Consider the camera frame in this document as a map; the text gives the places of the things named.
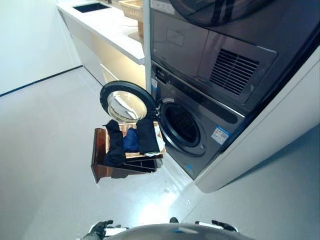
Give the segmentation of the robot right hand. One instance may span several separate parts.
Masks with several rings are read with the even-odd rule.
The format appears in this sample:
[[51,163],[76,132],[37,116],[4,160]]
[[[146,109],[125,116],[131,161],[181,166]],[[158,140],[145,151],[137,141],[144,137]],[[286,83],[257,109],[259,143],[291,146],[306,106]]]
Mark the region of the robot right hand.
[[221,227],[224,230],[231,231],[231,232],[238,232],[238,229],[236,227],[234,227],[228,223],[220,222],[217,220],[212,220],[211,223],[215,226]]

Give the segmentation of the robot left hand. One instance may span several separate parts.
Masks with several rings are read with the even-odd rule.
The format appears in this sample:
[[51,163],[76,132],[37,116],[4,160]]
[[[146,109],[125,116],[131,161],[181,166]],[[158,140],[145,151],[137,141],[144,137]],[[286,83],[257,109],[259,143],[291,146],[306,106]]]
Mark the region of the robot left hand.
[[113,220],[107,220],[96,223],[81,240],[103,240],[106,237],[107,226],[113,222]]

